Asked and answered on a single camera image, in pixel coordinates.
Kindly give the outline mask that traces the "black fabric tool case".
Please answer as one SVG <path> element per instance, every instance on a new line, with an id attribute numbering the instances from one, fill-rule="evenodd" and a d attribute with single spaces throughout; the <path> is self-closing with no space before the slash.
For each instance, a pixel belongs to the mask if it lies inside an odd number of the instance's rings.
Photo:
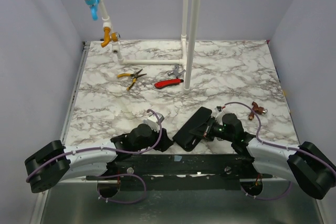
<path id="1" fill-rule="evenodd" d="M 200 107 L 173 136 L 173 141 L 183 150 L 191 152 L 203 138 L 205 130 L 201 128 L 210 119 L 212 111 Z"/>

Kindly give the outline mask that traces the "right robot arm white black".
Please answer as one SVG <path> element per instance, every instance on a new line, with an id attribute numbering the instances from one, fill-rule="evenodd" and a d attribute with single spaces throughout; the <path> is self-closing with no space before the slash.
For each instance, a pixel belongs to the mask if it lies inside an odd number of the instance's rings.
<path id="1" fill-rule="evenodd" d="M 203 116 L 199 130 L 203 139 L 229 141 L 237 154 L 249 157 L 241 165 L 246 177 L 274 175 L 296 183 L 315 199 L 323 199 L 335 187 L 335 165 L 311 142 L 284 146 L 261 141 L 246 132 L 233 113 L 223 115 L 221 123 Z"/>

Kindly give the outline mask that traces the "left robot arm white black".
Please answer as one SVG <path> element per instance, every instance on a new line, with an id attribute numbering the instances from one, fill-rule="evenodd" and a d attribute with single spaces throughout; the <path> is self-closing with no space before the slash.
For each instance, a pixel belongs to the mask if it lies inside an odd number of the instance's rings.
<path id="1" fill-rule="evenodd" d="M 60 140 L 56 140 L 25 160 L 26 181 L 32 193 L 41 193 L 70 178 L 102 176 L 112 179 L 117 170 L 111 162 L 138 152 L 165 152 L 172 145 L 173 141 L 165 128 L 153 129 L 144 123 L 130 133 L 101 144 L 64 146 Z"/>

